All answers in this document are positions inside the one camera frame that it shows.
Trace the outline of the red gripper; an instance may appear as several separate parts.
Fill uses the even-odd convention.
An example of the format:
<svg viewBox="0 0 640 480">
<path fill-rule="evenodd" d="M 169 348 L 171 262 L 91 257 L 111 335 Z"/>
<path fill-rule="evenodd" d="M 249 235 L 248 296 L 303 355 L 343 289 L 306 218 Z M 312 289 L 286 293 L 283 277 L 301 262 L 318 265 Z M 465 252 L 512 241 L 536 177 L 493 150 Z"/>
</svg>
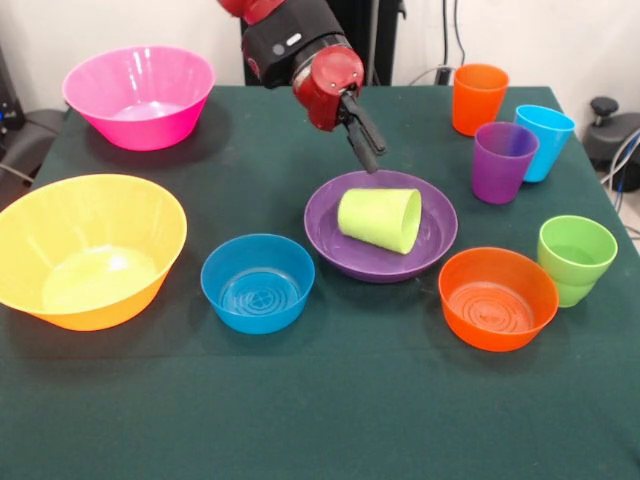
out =
<svg viewBox="0 0 640 480">
<path fill-rule="evenodd" d="M 292 89 L 306 109 L 310 123 L 330 132 L 339 123 L 367 173 L 378 170 L 378 153 L 386 151 L 386 142 L 357 96 L 364 82 L 364 66 L 357 53 L 346 46 L 328 46 L 320 50 L 294 78 Z"/>
</svg>

